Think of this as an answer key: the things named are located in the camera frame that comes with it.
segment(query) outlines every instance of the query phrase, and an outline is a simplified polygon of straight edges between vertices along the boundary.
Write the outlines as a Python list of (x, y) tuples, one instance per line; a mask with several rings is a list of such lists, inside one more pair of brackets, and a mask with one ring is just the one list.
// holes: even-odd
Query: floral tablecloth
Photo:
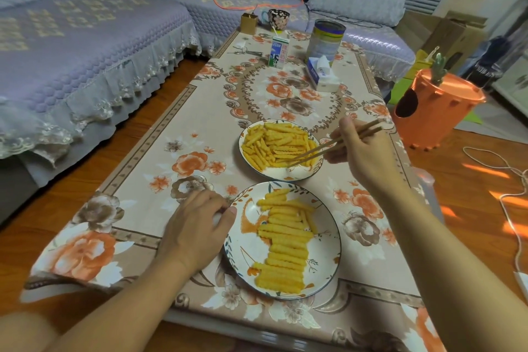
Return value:
[[(244, 41), (266, 55), (271, 33), (234, 33), (46, 247), (23, 298), (69, 284), (116, 290), (134, 281), (192, 190), (233, 200), (264, 181), (238, 151), (241, 129), (258, 120), (294, 121), (324, 141), (344, 115), (381, 117), (401, 175), (422, 194), (361, 50), (341, 44), (333, 65), (340, 91), (323, 94), (313, 89), (303, 64), (309, 35), (291, 32), (290, 38), (287, 64), (275, 69), (265, 57), (230, 53)], [(384, 212), (348, 168), (325, 163), (299, 184), (326, 204), (340, 228), (342, 256), (332, 282), (305, 299), (272, 300), (248, 289), (219, 255), (181, 290), (175, 308), (308, 342), (383, 351), (443, 348)]]

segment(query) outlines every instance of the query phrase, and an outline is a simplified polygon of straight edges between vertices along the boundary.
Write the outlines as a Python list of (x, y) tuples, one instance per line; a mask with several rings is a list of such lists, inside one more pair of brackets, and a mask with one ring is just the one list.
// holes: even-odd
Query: chopsticks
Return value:
[[(383, 129), (381, 127), (372, 128), (373, 126), (379, 124), (380, 122), (383, 122), (383, 120), (376, 119), (374, 121), (371, 121), (371, 122), (359, 127), (357, 129), (357, 133), (358, 133), (360, 139), (364, 139), (364, 138), (366, 138), (368, 136), (372, 136), (372, 135), (376, 134), (377, 132), (381, 131)], [(331, 145), (333, 143), (335, 143), (335, 145), (332, 146), (331, 148), (328, 148), (328, 149), (326, 149), (323, 152), (320, 152), (320, 153), (318, 153), (316, 155), (309, 156), (309, 157), (303, 159), (305, 156), (311, 155), (312, 153), (314, 153), (314, 152), (316, 152), (318, 150), (321, 150), (322, 148), (326, 148), (327, 146), (329, 146), (329, 145)], [(291, 159), (292, 164), (287, 166), (287, 168), (296, 166), (298, 164), (305, 163), (305, 162), (307, 162), (309, 160), (312, 160), (312, 159), (314, 159), (316, 157), (322, 156), (322, 155), (324, 155), (327, 152), (332, 152), (333, 150), (341, 149), (343, 147), (344, 147), (343, 138), (341, 136), (338, 136), (337, 138), (333, 139), (332, 141), (322, 143), (317, 148), (313, 148), (313, 149), (309, 150), (308, 152), (303, 153), (302, 155), (296, 156), (294, 159)]]

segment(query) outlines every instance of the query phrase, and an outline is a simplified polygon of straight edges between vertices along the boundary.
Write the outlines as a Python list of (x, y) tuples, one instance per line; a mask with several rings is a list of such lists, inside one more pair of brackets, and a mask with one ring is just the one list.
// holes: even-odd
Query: plate of fries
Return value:
[(307, 130), (285, 120), (263, 120), (242, 131), (238, 146), (244, 160), (260, 174), (280, 181), (299, 181), (313, 176), (323, 157), (289, 167), (292, 159), (319, 146)]
[(341, 238), (319, 198), (298, 185), (270, 181), (244, 190), (232, 205), (236, 220), (224, 251), (249, 286), (289, 300), (313, 295), (332, 280)]

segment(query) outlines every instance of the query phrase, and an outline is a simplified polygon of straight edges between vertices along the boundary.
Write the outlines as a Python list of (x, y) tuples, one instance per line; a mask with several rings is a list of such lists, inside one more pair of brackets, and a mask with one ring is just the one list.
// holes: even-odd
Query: cactus decoration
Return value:
[(445, 63), (446, 58), (438, 53), (431, 66), (431, 82), (435, 86), (440, 86), (444, 80), (444, 75), (447, 74), (447, 70), (444, 68)]

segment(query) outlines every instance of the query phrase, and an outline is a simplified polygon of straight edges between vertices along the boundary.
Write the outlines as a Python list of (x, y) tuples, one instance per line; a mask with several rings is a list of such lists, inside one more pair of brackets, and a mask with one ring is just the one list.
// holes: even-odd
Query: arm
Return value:
[(220, 251), (236, 209), (227, 209), (216, 228), (212, 217), (227, 206), (214, 192), (191, 194), (169, 220), (158, 255), (141, 277), (76, 324), (46, 352), (143, 351), (178, 291)]
[(387, 215), (446, 349), (524, 350), (528, 345), (527, 306), (409, 187), (402, 186), (389, 137), (380, 132), (364, 142), (347, 119), (341, 120), (339, 132), (346, 150), (329, 153), (327, 160), (348, 161), (353, 175)]

